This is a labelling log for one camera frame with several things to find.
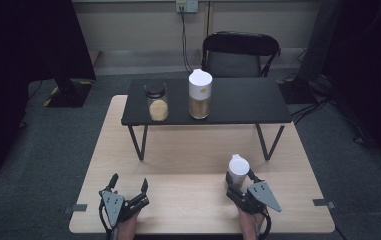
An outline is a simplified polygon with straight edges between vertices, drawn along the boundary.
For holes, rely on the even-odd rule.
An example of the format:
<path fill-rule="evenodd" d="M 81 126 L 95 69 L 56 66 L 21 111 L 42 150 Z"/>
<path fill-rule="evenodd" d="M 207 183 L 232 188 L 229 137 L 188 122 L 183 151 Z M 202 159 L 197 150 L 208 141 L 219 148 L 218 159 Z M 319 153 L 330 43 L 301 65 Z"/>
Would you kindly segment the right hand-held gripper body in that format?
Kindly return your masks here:
<path fill-rule="evenodd" d="M 262 213 L 266 207 L 270 207 L 277 212 L 282 211 L 266 181 L 252 183 L 240 189 L 233 187 L 233 190 L 226 192 L 226 196 L 247 213 Z"/>

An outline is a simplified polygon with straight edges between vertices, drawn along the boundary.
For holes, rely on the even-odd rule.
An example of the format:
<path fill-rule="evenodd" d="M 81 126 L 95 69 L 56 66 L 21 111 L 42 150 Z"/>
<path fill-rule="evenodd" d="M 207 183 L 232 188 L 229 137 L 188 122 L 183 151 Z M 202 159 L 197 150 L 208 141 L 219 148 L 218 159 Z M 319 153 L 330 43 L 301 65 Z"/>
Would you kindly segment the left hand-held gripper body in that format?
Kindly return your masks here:
<path fill-rule="evenodd" d="M 108 190 L 100 191 L 99 195 L 101 197 L 99 217 L 106 229 L 115 228 L 119 223 L 127 221 L 149 204 L 147 194 L 140 193 L 131 200 Z"/>

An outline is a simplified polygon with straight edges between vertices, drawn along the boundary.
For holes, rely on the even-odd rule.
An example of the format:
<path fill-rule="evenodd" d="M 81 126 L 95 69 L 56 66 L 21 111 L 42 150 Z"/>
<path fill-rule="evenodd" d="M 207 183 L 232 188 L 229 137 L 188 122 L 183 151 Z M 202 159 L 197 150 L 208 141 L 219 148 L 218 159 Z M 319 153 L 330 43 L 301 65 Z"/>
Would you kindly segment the white lid glass jar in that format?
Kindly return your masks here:
<path fill-rule="evenodd" d="M 250 165 L 246 159 L 239 154 L 232 155 L 227 171 L 232 176 L 234 187 L 240 189 L 243 186 L 249 169 Z"/>
<path fill-rule="evenodd" d="M 189 113 L 195 119 L 204 119 L 210 113 L 212 76 L 195 69 L 189 76 Z"/>

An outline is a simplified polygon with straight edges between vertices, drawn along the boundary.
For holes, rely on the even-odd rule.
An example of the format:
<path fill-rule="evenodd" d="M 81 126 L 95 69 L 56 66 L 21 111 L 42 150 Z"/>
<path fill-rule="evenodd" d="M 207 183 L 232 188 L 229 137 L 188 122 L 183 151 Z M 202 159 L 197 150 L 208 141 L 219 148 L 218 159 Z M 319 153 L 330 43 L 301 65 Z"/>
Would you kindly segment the black lid glass jar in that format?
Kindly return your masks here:
<path fill-rule="evenodd" d="M 168 101 L 165 84 L 144 86 L 149 115 L 153 121 L 164 121 L 168 117 Z"/>

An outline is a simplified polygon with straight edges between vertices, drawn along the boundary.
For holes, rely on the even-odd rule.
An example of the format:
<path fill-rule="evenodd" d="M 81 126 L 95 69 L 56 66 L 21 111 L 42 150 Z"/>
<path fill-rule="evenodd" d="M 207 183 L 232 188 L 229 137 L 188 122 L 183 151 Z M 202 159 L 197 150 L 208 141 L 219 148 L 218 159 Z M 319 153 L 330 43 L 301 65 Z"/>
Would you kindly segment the black low shelf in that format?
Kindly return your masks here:
<path fill-rule="evenodd" d="M 186 79 L 137 79 L 130 84 L 121 124 L 135 139 L 134 128 L 147 128 L 156 122 L 150 118 L 144 88 L 152 84 L 166 87 L 168 117 L 164 125 L 253 124 L 256 126 L 265 160 L 277 146 L 267 146 L 263 124 L 277 124 L 280 130 L 292 122 L 278 84 L 267 78 L 219 78 L 213 81 L 210 114 L 203 120 L 192 118 L 189 108 L 189 84 Z"/>

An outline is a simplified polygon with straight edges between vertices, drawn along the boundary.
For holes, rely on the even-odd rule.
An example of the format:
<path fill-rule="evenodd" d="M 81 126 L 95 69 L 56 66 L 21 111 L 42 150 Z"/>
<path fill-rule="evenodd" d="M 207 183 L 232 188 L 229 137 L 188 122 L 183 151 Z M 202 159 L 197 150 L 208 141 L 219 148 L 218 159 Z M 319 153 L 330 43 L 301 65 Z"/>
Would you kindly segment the person's left hand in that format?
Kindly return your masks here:
<path fill-rule="evenodd" d="M 120 223 L 117 226 L 116 240 L 134 240 L 136 235 L 138 215 L 134 214 L 127 221 Z"/>

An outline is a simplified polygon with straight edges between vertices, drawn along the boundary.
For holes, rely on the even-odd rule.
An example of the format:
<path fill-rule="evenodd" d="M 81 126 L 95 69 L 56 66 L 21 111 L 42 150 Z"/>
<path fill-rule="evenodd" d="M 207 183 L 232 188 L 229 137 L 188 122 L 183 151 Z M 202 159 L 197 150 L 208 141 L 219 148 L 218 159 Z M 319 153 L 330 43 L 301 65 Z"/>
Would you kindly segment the person's right hand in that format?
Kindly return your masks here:
<path fill-rule="evenodd" d="M 257 232 L 263 224 L 265 217 L 262 214 L 249 214 L 237 208 L 238 222 L 244 240 L 257 240 Z"/>

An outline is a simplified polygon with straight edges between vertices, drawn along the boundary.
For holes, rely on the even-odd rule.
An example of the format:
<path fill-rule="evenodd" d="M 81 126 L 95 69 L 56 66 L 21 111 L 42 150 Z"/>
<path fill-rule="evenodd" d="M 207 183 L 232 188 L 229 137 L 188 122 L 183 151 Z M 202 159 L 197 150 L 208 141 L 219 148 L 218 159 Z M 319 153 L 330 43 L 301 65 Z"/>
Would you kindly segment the grey tape strip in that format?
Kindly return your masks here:
<path fill-rule="evenodd" d="M 64 214 L 72 214 L 73 212 L 85 212 L 87 210 L 87 204 L 73 204 L 66 206 L 63 209 Z"/>
<path fill-rule="evenodd" d="M 315 206 L 325 206 L 328 209 L 335 209 L 337 207 L 334 201 L 330 201 L 326 199 L 313 199 L 313 204 Z"/>

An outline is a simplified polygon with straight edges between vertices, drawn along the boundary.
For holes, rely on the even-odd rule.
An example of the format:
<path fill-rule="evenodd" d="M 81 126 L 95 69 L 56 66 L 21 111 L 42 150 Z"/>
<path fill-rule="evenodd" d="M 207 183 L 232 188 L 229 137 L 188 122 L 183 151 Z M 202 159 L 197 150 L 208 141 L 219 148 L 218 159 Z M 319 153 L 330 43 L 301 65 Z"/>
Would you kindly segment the black stand base yellow tape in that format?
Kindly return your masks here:
<path fill-rule="evenodd" d="M 84 105 L 92 86 L 91 80 L 68 80 L 53 89 L 43 106 L 80 108 Z"/>

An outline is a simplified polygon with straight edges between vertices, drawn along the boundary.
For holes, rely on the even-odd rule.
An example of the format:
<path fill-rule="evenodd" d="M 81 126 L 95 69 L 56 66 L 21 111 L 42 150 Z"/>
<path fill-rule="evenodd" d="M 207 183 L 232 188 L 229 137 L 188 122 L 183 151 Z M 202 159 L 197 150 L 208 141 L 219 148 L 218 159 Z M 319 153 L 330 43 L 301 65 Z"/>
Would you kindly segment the black folding chair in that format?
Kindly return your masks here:
<path fill-rule="evenodd" d="M 267 77 L 279 50 L 269 35 L 220 31 L 204 39 L 201 67 L 219 78 Z"/>

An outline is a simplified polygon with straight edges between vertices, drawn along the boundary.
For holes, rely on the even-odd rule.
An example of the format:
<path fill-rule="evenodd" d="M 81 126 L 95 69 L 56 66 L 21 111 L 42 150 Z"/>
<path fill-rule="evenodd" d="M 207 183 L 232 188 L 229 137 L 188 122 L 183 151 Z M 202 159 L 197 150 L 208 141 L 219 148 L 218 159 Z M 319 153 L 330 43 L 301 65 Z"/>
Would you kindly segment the black curtain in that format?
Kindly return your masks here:
<path fill-rule="evenodd" d="M 342 0 L 324 70 L 381 149 L 381 0 Z"/>
<path fill-rule="evenodd" d="M 72 0 L 0 0 L 0 169 L 25 115 L 28 85 L 93 80 Z"/>

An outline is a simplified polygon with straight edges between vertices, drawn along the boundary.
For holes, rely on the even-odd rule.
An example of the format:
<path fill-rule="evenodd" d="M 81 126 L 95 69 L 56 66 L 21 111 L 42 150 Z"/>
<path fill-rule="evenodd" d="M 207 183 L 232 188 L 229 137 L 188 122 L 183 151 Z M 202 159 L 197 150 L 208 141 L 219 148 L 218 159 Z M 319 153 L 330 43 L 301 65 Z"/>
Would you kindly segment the white wall outlet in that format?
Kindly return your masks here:
<path fill-rule="evenodd" d="M 199 10 L 198 0 L 176 0 L 175 4 L 178 13 L 197 13 Z"/>

